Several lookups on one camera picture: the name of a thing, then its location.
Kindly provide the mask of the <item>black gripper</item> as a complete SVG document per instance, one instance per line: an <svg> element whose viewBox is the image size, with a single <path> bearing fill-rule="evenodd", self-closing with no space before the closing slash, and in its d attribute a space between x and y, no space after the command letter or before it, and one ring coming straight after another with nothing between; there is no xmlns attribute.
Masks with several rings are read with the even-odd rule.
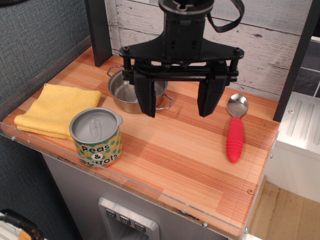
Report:
<svg viewBox="0 0 320 240"><path fill-rule="evenodd" d="M201 117L213 113L225 86L237 80L238 62L244 51L238 47L204 38L206 20L218 32L235 28L240 19L224 26L214 24L208 11L166 11L163 32L153 40L124 46L123 77L134 85L143 114L156 114L155 83L169 81L199 81L198 111Z"/></svg>

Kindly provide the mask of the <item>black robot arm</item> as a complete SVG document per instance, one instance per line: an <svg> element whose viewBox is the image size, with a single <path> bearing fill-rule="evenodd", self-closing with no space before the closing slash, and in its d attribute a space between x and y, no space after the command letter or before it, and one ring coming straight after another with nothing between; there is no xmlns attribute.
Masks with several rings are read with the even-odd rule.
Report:
<svg viewBox="0 0 320 240"><path fill-rule="evenodd" d="M215 110L225 87L237 81L244 51L204 38L206 22L213 22L212 0L161 0L163 32L148 42L124 46L123 78L134 85L141 111L156 114L157 81L198 82L198 112Z"/></svg>

